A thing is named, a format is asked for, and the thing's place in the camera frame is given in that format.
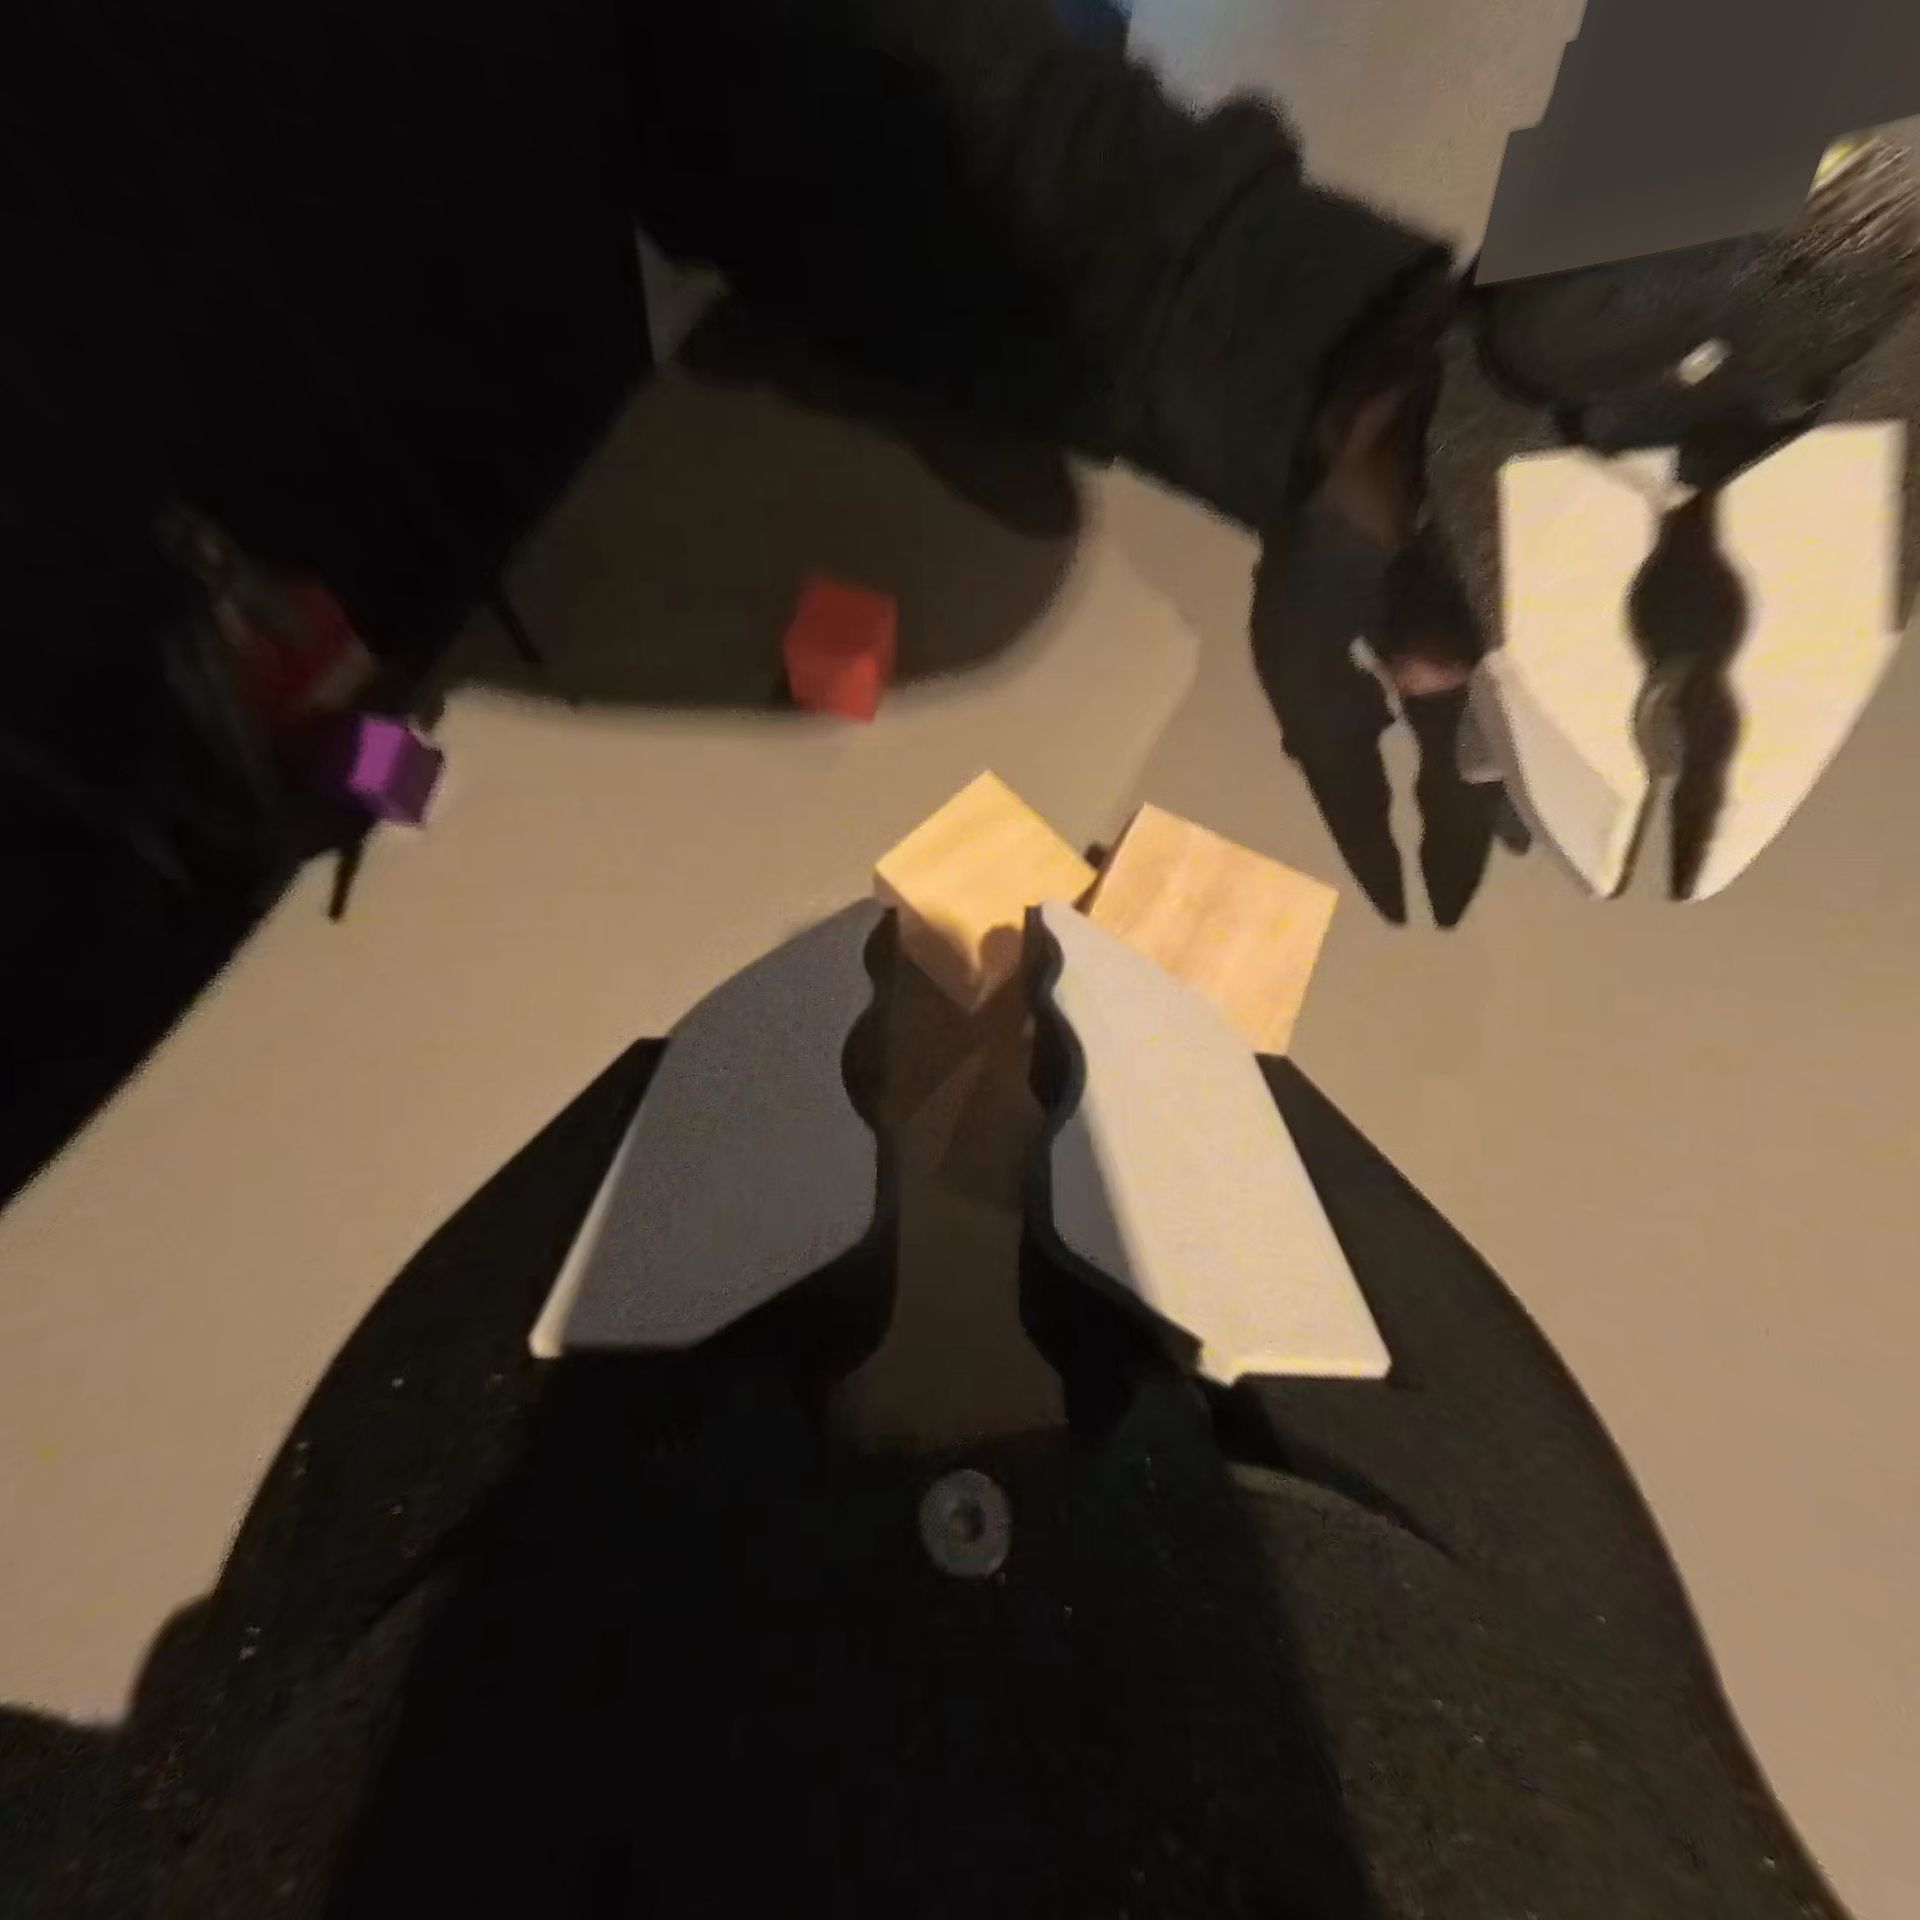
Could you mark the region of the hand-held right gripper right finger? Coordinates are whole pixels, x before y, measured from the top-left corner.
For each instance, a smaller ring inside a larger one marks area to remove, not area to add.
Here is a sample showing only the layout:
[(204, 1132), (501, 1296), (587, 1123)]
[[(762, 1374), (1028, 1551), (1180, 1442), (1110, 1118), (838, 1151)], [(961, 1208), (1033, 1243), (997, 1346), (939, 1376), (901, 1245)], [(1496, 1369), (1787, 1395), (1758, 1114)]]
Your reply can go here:
[(1075, 906), (1031, 906), (1024, 937), (1045, 1247), (1214, 1385), (1385, 1382), (1386, 1344), (1251, 1044)]

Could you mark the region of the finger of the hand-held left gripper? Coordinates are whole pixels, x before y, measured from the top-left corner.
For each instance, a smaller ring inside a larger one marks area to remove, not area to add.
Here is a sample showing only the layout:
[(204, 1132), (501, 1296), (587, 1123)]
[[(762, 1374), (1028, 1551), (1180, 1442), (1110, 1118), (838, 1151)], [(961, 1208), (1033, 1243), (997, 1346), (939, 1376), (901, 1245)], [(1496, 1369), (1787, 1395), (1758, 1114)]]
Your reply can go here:
[(1518, 455), (1497, 475), (1490, 716), (1528, 826), (1595, 901), (1627, 887), (1678, 771), (1671, 694), (1627, 602), (1686, 496), (1670, 448)]
[(1787, 827), (1884, 684), (1905, 628), (1907, 424), (1814, 428), (1715, 500), (1743, 616), (1715, 682), (1731, 741), (1695, 733), (1671, 798), (1673, 901), (1727, 891)]

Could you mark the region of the small purple wooden cube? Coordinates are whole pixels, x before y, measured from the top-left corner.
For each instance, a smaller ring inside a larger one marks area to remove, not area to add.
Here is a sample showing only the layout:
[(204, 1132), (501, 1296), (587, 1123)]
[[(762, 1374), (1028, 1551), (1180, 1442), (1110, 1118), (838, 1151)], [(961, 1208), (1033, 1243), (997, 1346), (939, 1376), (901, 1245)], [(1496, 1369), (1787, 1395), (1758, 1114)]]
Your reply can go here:
[(349, 720), (343, 788), (367, 820), (423, 826), (442, 775), (445, 755), (411, 723), (372, 713)]

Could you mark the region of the red wooden cube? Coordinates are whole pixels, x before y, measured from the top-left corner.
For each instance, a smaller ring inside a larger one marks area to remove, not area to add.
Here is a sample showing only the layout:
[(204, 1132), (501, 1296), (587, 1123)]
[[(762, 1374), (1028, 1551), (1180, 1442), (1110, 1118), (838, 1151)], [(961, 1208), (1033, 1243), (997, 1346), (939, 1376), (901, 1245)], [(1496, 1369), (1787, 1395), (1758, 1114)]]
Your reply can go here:
[(870, 723), (892, 686), (899, 605), (892, 594), (807, 575), (780, 636), (792, 709)]

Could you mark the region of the person's left forearm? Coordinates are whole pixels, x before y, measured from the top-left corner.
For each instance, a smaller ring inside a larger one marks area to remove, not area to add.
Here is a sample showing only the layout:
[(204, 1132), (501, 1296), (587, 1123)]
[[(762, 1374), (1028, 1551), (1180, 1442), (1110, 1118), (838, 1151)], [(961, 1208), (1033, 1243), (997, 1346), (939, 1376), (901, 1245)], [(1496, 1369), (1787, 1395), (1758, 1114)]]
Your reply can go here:
[(1050, 5), (643, 5), (628, 43), (640, 225), (875, 383), (1266, 532), (1345, 400), (1441, 370), (1446, 246)]

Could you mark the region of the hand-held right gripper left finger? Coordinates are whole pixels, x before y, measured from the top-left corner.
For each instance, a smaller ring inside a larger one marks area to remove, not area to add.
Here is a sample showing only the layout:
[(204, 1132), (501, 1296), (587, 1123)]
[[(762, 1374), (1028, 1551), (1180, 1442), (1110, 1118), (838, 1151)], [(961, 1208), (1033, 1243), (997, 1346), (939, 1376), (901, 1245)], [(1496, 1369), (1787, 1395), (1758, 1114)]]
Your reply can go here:
[(676, 1021), (534, 1318), (539, 1363), (752, 1350), (833, 1383), (875, 1355), (899, 1183), (861, 1076), (894, 954), (894, 914), (856, 901)]

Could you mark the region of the person's left hand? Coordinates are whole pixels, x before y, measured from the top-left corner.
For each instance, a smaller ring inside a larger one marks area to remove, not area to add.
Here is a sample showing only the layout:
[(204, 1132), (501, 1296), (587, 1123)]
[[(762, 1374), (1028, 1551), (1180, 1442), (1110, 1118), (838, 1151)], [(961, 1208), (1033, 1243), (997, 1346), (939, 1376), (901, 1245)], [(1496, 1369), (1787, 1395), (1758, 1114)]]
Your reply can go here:
[(1321, 494), (1379, 555), (1379, 614), (1367, 646), (1397, 698), (1451, 698), (1482, 659), (1430, 475), (1430, 428), (1443, 392), (1436, 361), (1393, 371), (1343, 402), (1325, 431)]

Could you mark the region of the natural wooden cube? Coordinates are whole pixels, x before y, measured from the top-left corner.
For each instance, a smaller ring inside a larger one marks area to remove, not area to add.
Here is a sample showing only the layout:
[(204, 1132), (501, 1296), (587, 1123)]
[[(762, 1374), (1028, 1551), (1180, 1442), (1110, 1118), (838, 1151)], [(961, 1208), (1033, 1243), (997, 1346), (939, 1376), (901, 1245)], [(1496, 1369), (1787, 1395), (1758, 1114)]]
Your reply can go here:
[(1024, 917), (1077, 906), (1097, 871), (997, 775), (980, 772), (874, 869), (899, 954), (962, 1015), (1021, 972)]
[(1283, 1060), (1336, 906), (1331, 886), (1145, 803), (1081, 912), (1202, 995), (1254, 1053)]

